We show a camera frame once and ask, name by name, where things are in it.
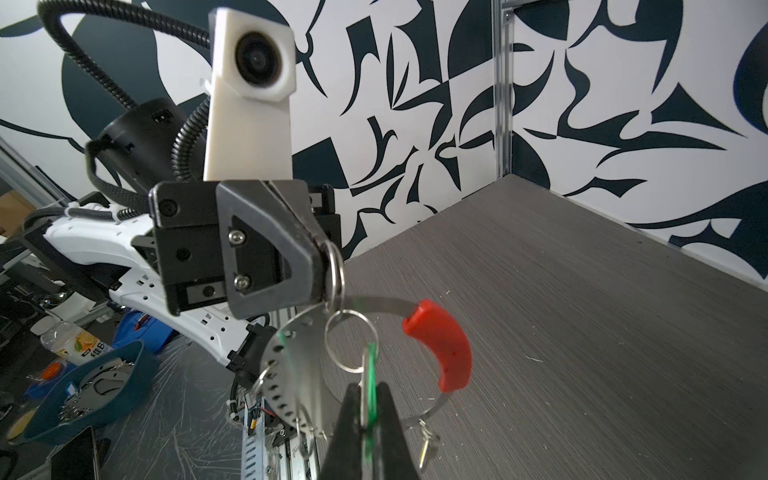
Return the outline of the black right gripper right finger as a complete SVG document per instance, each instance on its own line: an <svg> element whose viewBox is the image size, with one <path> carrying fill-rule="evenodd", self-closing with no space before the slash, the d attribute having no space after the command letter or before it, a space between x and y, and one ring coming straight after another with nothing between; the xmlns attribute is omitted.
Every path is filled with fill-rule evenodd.
<svg viewBox="0 0 768 480"><path fill-rule="evenodd" d="M373 425L372 465L376 480L419 480L410 455L391 389L385 382L376 387L377 418Z"/></svg>

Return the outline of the red key cap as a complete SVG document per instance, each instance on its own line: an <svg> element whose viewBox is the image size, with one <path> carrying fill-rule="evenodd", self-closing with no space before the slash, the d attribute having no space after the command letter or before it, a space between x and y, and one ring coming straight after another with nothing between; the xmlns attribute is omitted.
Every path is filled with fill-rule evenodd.
<svg viewBox="0 0 768 480"><path fill-rule="evenodd" d="M401 327L406 336L423 344L435 357L440 369L438 388L452 393L465 388L471 378L473 356L461 326L440 305L423 299L406 317Z"/></svg>

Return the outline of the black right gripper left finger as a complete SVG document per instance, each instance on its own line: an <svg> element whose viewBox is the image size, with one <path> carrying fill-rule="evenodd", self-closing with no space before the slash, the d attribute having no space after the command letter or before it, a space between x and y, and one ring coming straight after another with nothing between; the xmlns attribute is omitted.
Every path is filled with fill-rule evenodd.
<svg viewBox="0 0 768 480"><path fill-rule="evenodd" d="M348 385L341 405L319 480L360 480L362 478L363 430L361 428L361 388Z"/></svg>

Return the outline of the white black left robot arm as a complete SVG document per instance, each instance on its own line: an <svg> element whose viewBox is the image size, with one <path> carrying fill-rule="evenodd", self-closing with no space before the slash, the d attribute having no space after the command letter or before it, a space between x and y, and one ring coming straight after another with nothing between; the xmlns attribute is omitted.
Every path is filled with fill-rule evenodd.
<svg viewBox="0 0 768 480"><path fill-rule="evenodd" d="M110 206L35 211L21 238L69 287L162 321L253 385L253 317L345 299L332 191L296 179L163 181Z"/></svg>

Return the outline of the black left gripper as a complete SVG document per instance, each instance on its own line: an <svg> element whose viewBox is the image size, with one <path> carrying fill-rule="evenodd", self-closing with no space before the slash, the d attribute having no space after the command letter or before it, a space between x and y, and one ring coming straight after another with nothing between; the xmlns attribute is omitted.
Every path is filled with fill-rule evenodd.
<svg viewBox="0 0 768 480"><path fill-rule="evenodd" d="M172 314L225 302L245 319L323 299L327 244L341 241L332 186L161 182L149 202Z"/></svg>

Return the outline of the green key tag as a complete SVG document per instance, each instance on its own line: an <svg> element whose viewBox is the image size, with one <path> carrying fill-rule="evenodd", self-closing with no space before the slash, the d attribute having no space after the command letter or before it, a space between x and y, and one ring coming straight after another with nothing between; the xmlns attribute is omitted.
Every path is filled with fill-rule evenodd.
<svg viewBox="0 0 768 480"><path fill-rule="evenodd" d="M377 418L375 363L377 344L370 342L363 354L363 373L361 380L360 426L362 430L363 459L372 461L372 428Z"/></svg>

